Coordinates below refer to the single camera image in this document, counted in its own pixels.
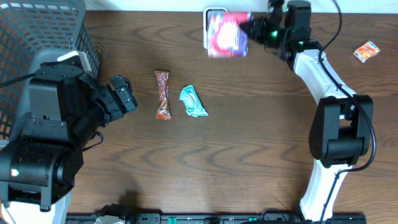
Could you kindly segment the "small orange box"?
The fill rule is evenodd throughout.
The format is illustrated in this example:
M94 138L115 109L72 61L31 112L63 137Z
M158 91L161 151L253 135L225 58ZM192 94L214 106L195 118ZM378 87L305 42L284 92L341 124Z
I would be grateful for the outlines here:
M366 62L369 58L377 55L380 52L380 48L377 47L373 42L367 41L364 45L358 47L353 55L362 63Z

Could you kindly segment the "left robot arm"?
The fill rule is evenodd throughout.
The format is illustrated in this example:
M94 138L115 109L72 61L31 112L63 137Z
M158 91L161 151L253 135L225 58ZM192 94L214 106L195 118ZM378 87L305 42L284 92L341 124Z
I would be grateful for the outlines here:
M79 51L40 64L29 78L30 110L1 149L1 208L8 223L64 223L90 141L137 101L128 78L100 84Z

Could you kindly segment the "purple red noodle packet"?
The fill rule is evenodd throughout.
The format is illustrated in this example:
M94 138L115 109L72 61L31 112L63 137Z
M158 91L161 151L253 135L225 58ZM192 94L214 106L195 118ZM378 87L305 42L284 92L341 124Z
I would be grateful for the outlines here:
M208 11L205 48L209 58L245 57L248 54L248 35L239 25L250 21L250 12Z

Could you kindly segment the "red orange chocolate bar wrapper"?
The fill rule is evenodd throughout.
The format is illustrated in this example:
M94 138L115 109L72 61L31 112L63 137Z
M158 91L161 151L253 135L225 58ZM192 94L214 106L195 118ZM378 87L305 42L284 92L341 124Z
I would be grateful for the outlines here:
M156 70L154 73L159 89L159 107L157 109L156 118L171 120L172 114L168 96L169 72L164 70Z

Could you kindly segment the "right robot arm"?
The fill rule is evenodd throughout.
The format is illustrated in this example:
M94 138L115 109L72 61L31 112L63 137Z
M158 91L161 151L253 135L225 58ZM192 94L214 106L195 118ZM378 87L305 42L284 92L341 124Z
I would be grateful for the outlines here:
M264 47L280 49L280 59L302 79L317 104L308 136L314 164L300 199L300 219L333 223L333 204L344 178L367 169L376 155L373 100L352 90L330 65L326 47L311 39L310 2L270 0L269 7L269 18L239 26Z

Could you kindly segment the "teal snack wrapper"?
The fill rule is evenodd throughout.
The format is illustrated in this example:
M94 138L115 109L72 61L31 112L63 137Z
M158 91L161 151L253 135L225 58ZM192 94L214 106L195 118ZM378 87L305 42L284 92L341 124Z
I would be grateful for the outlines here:
M208 116L193 85L188 85L181 90L179 100L183 101L188 115L193 117Z

